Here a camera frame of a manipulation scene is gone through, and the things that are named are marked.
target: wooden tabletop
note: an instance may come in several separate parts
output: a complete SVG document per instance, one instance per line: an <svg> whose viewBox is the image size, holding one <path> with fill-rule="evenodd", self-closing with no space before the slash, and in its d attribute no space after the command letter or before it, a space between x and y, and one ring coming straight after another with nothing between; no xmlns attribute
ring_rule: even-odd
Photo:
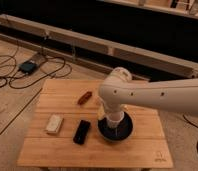
<svg viewBox="0 0 198 171"><path fill-rule="evenodd" d="M100 100L97 94L102 80L46 80L33 120L18 158L19 166L96 167L96 168L171 168L173 166L157 110L128 106L134 131L125 140L111 143L97 128ZM77 100L86 91L93 97L83 106ZM63 116L56 136L46 134L52 114ZM80 120L91 122L84 145L73 143Z"/></svg>

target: white object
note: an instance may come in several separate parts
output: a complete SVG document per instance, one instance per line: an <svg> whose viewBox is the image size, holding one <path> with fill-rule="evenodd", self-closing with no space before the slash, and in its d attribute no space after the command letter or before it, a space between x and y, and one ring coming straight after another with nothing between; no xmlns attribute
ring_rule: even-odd
<svg viewBox="0 0 198 171"><path fill-rule="evenodd" d="M120 123L123 104L198 116L198 79L144 84L130 83L131 80L130 72L119 67L99 87L109 125L114 115L114 121Z"/></svg>
<svg viewBox="0 0 198 171"><path fill-rule="evenodd" d="M48 121L45 131L49 134L57 134L61 127L63 118L58 115L52 115Z"/></svg>

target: black phone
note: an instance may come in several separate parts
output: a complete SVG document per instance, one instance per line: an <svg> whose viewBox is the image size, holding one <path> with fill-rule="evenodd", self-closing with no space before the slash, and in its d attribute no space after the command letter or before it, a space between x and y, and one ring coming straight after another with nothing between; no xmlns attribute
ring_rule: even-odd
<svg viewBox="0 0 198 171"><path fill-rule="evenodd" d="M90 122L81 120L73 138L73 142L77 144L84 144L87 132L90 128Z"/></svg>

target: gray floor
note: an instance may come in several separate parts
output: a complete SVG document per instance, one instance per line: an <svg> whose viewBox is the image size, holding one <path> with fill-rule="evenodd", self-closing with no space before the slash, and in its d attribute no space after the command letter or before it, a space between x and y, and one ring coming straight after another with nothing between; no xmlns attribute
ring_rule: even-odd
<svg viewBox="0 0 198 171"><path fill-rule="evenodd" d="M15 49L14 45L0 41L0 54L12 54ZM34 52L21 48L17 58L19 61L28 59ZM87 78L102 79L105 75L74 64L73 72L67 78ZM28 98L24 94L35 92L43 85L43 81L32 88L22 90L11 90L3 88L0 90L0 130L3 126L15 116ZM21 168L16 166L17 157L23 144L23 139L28 129L28 124L32 118L37 98L24 110L19 117L8 127L8 129L0 136L0 171L5 170L33 170L38 168ZM160 111L160 118L166 134L170 152L174 161L173 169L152 169L153 171L198 171L198 156L196 153L196 141L198 140L198 130L185 123L180 114L168 113ZM189 117L193 122L198 124L198 118ZM51 170L74 170L51 168ZM121 170L121 169L75 169L75 170Z"/></svg>

